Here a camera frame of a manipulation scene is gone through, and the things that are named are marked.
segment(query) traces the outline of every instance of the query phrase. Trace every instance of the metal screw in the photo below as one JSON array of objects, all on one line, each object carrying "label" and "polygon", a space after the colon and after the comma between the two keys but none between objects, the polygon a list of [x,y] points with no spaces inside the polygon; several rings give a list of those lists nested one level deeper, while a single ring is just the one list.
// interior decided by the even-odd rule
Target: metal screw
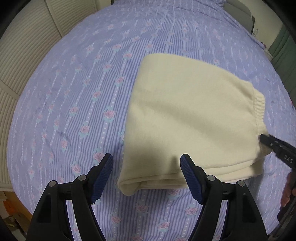
[{"label": "metal screw", "polygon": [[56,181],[50,181],[48,186],[53,187],[54,185],[56,185]]},{"label": "metal screw", "polygon": [[86,175],[80,175],[79,177],[78,177],[78,180],[79,181],[84,181],[86,179]]},{"label": "metal screw", "polygon": [[208,175],[207,176],[207,179],[209,180],[209,181],[215,181],[215,177],[213,176],[213,175]]},{"label": "metal screw", "polygon": [[238,181],[237,184],[240,185],[241,187],[243,187],[244,185],[246,185],[244,181]]}]

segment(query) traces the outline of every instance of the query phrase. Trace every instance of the cream fleece blanket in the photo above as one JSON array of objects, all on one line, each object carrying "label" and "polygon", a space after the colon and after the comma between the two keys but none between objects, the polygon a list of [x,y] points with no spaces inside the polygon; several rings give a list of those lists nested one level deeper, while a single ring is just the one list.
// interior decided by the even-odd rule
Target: cream fleece blanket
[{"label": "cream fleece blanket", "polygon": [[139,189],[188,187],[180,157],[220,181],[262,173],[258,135],[265,99],[250,82],[191,58],[147,55],[131,94],[118,187],[125,195]]}]

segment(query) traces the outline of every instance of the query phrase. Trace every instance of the finger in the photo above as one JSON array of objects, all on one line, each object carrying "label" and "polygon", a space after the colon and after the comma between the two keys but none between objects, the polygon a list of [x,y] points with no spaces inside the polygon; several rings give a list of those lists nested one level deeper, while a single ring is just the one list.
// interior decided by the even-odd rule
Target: finger
[{"label": "finger", "polygon": [[290,201],[290,197],[282,197],[281,198],[281,206],[284,207]]},{"label": "finger", "polygon": [[286,184],[283,191],[283,196],[290,197],[291,196],[291,188],[289,184]]},{"label": "finger", "polygon": [[290,183],[291,181],[291,175],[292,175],[292,172],[290,172],[287,176],[287,183]]}]

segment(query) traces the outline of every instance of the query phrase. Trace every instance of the blue rubber finger pad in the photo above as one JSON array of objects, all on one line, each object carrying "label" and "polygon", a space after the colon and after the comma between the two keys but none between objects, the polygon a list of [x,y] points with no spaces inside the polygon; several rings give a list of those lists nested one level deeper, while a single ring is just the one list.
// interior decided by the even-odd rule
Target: blue rubber finger pad
[{"label": "blue rubber finger pad", "polygon": [[198,203],[202,203],[202,189],[201,185],[195,176],[192,168],[190,167],[188,160],[186,159],[185,155],[182,155],[180,158],[180,166],[187,182],[187,185],[190,189],[192,197],[198,201]]},{"label": "blue rubber finger pad", "polygon": [[112,155],[110,155],[102,171],[100,172],[98,178],[94,183],[94,192],[91,197],[91,200],[93,203],[95,203],[96,200],[101,198],[101,195],[103,193],[103,190],[105,188],[105,185],[108,181],[108,178],[110,176],[112,169],[113,169],[113,157]]}]

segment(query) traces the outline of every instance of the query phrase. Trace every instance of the green curtain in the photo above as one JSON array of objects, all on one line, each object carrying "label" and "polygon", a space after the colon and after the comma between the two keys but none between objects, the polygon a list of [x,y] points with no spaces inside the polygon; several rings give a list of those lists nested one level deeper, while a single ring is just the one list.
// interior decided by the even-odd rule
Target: green curtain
[{"label": "green curtain", "polygon": [[284,25],[268,51],[273,56],[271,63],[296,107],[296,43]]}]

